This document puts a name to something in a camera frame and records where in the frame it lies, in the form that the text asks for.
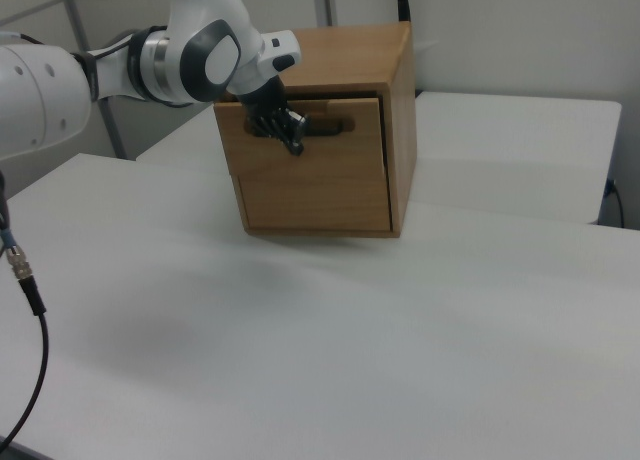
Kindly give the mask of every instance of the drawer front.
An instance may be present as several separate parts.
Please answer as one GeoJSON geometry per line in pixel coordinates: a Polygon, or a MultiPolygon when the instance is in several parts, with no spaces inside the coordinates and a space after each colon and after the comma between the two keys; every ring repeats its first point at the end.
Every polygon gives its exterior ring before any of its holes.
{"type": "Polygon", "coordinates": [[[215,105],[229,173],[243,179],[306,180],[310,178],[384,179],[382,132],[377,98],[291,102],[311,117],[311,126],[341,123],[333,136],[307,136],[299,157],[279,140],[250,133],[239,103],[215,105]]]}
{"type": "Polygon", "coordinates": [[[252,229],[389,231],[387,184],[382,180],[303,182],[240,178],[252,229]]]}

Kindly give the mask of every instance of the wooden box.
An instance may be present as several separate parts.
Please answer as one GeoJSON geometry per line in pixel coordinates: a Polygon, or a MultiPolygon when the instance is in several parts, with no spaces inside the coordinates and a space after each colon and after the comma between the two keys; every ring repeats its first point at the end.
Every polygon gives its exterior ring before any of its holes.
{"type": "Polygon", "coordinates": [[[337,136],[305,137],[300,157],[256,137],[235,101],[215,114],[240,215],[250,234],[398,237],[416,161],[411,24],[295,32],[302,63],[287,98],[337,136]]]}

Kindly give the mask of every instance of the white table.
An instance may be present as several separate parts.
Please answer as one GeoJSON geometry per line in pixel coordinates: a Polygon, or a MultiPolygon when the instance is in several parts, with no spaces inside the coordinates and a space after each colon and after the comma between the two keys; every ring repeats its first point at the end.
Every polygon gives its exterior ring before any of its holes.
{"type": "MultiPolygon", "coordinates": [[[[90,156],[10,207],[52,341],[18,441],[56,460],[640,451],[637,232],[412,201],[397,240],[253,238],[226,174],[90,156]]],[[[0,285],[5,429],[40,344],[0,285]]]]}
{"type": "MultiPolygon", "coordinates": [[[[549,220],[592,223],[620,104],[588,100],[423,93],[416,101],[420,200],[549,220]]],[[[139,162],[227,173],[207,109],[139,162]]]]}

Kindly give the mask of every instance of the black cable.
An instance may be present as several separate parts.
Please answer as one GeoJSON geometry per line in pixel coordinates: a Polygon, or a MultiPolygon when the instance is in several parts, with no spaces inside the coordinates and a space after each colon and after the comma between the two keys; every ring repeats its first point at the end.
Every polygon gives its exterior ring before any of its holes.
{"type": "Polygon", "coordinates": [[[42,43],[40,40],[36,40],[35,38],[30,37],[29,35],[25,35],[24,33],[20,34],[20,38],[22,40],[26,40],[27,42],[31,42],[35,45],[44,45],[44,43],[42,43]]]}
{"type": "Polygon", "coordinates": [[[129,28],[127,30],[124,30],[122,32],[120,32],[118,35],[116,35],[115,37],[113,37],[111,40],[109,40],[107,43],[105,43],[104,45],[102,45],[102,47],[100,47],[101,49],[103,48],[109,48],[112,45],[115,45],[118,42],[121,42],[122,40],[124,40],[125,38],[127,38],[130,35],[133,35],[134,33],[136,33],[138,31],[137,28],[129,28]]]}
{"type": "Polygon", "coordinates": [[[13,427],[13,430],[11,430],[11,433],[7,436],[7,438],[5,438],[4,441],[0,444],[0,455],[2,455],[2,452],[4,452],[9,447],[18,432],[24,426],[27,418],[29,418],[31,410],[33,410],[33,407],[38,400],[40,390],[42,390],[42,384],[44,383],[44,376],[47,373],[47,364],[49,363],[49,329],[47,328],[47,321],[44,318],[44,314],[39,315],[38,319],[40,320],[40,328],[42,330],[42,362],[40,363],[40,374],[38,375],[36,387],[33,390],[33,394],[31,395],[31,400],[29,400],[29,404],[22,414],[22,417],[20,417],[20,420],[18,420],[18,423],[16,423],[16,426],[13,427]]]}
{"type": "Polygon", "coordinates": [[[398,0],[398,20],[401,22],[411,21],[411,10],[409,0],[398,0]]]}
{"type": "Polygon", "coordinates": [[[161,105],[164,105],[165,107],[169,107],[169,108],[187,108],[187,107],[191,107],[193,105],[193,103],[168,103],[168,102],[164,102],[161,103],[161,105]]]}
{"type": "Polygon", "coordinates": [[[618,199],[618,208],[620,209],[620,228],[624,228],[624,209],[622,208],[622,199],[620,198],[620,192],[618,192],[618,187],[615,185],[611,189],[611,193],[615,194],[618,199]]]}
{"type": "Polygon", "coordinates": [[[4,175],[0,170],[0,230],[5,230],[11,226],[9,218],[9,207],[4,196],[4,175]]]}
{"type": "Polygon", "coordinates": [[[122,50],[123,48],[128,46],[129,46],[129,41],[123,42],[120,45],[116,45],[115,47],[110,48],[109,50],[105,50],[104,52],[99,53],[98,55],[94,55],[93,58],[95,58],[96,60],[100,60],[101,58],[111,55],[112,53],[115,53],[118,50],[122,50]]]}

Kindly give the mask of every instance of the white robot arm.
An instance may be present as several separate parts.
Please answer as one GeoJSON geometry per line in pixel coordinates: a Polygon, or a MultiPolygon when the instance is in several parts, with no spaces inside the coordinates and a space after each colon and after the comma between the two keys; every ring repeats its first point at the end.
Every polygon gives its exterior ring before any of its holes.
{"type": "Polygon", "coordinates": [[[308,122],[288,107],[278,77],[301,60],[294,34],[261,35],[241,0],[169,1],[166,27],[102,50],[0,47],[0,159],[76,135],[91,102],[101,98],[125,95],[175,107],[213,102],[225,90],[244,104],[257,134],[300,155],[308,122]]]}

